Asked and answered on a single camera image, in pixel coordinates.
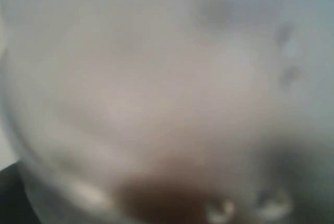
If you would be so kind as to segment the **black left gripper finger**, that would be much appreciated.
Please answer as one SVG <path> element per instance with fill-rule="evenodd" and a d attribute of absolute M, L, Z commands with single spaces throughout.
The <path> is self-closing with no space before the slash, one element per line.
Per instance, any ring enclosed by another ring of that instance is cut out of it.
<path fill-rule="evenodd" d="M 15 163 L 1 170 L 0 220 L 1 224 L 39 223 Z"/>

